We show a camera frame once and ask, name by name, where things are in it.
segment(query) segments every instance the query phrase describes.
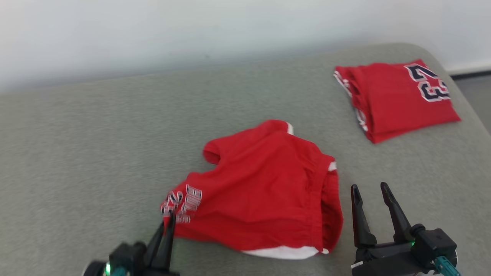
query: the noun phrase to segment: gray mattress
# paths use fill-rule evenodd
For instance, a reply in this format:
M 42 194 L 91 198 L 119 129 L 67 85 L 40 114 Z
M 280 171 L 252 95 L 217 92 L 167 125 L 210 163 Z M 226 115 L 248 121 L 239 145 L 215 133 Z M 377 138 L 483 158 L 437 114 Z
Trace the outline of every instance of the gray mattress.
M 462 122 L 373 145 L 334 67 L 417 58 L 448 85 Z M 434 57 L 389 44 L 1 95 L 0 275 L 80 275 L 121 241 L 147 241 L 166 192 L 213 168 L 204 144 L 269 118 L 337 159 L 345 224 L 336 249 L 285 261 L 177 239 L 171 267 L 182 276 L 350 275 L 351 184 L 379 242 L 392 239 L 381 181 L 412 224 L 442 228 L 458 244 L 462 273 L 489 274 L 491 137 Z

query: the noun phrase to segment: jersey lettering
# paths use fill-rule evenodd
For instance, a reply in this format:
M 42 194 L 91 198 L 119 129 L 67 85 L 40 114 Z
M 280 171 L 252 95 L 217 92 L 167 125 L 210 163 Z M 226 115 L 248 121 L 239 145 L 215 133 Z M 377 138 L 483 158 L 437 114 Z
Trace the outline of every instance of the jersey lettering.
M 425 100 L 436 102 L 450 99 L 447 86 L 433 71 L 419 64 L 411 64 L 404 67 L 409 71 L 411 79 L 418 83 L 418 89 Z M 427 77 L 430 77 L 431 80 L 438 80 L 438 86 L 431 86 Z
M 164 217 L 170 217 L 172 213 L 175 213 L 177 223 L 189 223 L 194 216 L 194 214 L 189 212 L 198 210 L 202 194 L 201 190 L 186 185 L 186 197 L 183 202 L 184 197 L 181 191 L 177 193 L 169 192 L 167 199 L 161 204 L 162 214 Z

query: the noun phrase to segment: green led light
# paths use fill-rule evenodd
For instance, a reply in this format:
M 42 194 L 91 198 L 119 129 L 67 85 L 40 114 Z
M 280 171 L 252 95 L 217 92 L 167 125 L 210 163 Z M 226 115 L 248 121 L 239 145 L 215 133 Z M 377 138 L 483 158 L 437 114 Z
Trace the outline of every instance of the green led light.
M 111 265 L 109 263 L 106 263 L 106 275 L 111 275 Z

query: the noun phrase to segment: red basketball jersey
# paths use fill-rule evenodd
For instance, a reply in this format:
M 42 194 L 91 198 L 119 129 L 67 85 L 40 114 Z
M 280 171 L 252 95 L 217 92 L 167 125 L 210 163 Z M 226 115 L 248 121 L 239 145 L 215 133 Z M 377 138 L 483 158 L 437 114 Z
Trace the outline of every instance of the red basketball jersey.
M 334 76 L 351 96 L 360 125 L 373 143 L 419 128 L 460 121 L 447 86 L 420 59 L 337 66 Z
M 282 259 L 333 250 L 343 224 L 335 160 L 290 124 L 212 140 L 203 155 L 215 169 L 190 173 L 161 205 L 165 222 L 176 214 L 176 236 Z

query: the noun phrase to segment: black baseboard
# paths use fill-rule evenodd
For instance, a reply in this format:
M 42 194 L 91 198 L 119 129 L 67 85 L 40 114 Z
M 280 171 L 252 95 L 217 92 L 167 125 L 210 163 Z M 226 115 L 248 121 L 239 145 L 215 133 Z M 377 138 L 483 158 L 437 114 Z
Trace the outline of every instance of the black baseboard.
M 475 73 L 460 74 L 460 75 L 452 75 L 451 77 L 454 81 L 456 81 L 456 80 L 469 79 L 469 78 L 475 78 L 475 77 L 483 77 L 483 76 L 489 76 L 489 75 L 491 75 L 491 70 L 475 72 Z

